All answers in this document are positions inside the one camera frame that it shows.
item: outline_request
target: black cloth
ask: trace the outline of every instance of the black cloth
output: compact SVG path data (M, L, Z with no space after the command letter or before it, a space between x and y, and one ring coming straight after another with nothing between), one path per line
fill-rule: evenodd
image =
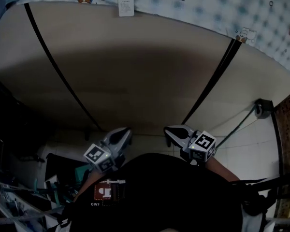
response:
M126 180L125 198L92 206L95 184ZM73 204L70 231L241 231L237 193L221 176L162 154L139 156L91 185Z

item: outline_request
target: cartoon print fabric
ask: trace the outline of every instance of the cartoon print fabric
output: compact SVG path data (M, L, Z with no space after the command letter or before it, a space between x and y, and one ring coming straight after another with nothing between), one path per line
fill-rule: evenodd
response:
M117 6L117 0L71 1ZM290 0L134 0L136 11L173 18L237 39L290 71Z

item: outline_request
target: white tag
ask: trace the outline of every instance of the white tag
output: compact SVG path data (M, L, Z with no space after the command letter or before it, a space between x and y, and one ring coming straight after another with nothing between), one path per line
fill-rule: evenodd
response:
M119 16L134 16L134 0L118 0Z

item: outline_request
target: black and white marker cube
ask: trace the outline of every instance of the black and white marker cube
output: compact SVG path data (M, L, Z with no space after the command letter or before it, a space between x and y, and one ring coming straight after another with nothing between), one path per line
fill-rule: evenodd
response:
M95 144L89 147L84 157L102 173L115 165L112 154Z
M215 152L216 138L203 131L202 134L189 146L190 158L196 161L207 162Z

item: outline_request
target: person's arm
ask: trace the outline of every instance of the person's arm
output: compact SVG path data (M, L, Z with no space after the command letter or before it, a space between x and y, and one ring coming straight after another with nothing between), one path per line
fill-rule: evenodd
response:
M79 192L76 195L76 197L74 198L73 202L75 202L76 199L78 198L78 196L81 195L88 187L90 187L97 180L101 179L103 176L105 176L105 174L101 174L99 172L93 171L90 174L90 176L88 177L88 179L86 180L86 182L83 184L83 186L81 187L81 189L79 190Z
M227 181L236 181L240 180L235 174L233 174L230 170L225 168L220 162L218 162L214 157L211 157L205 164L205 167L225 178Z

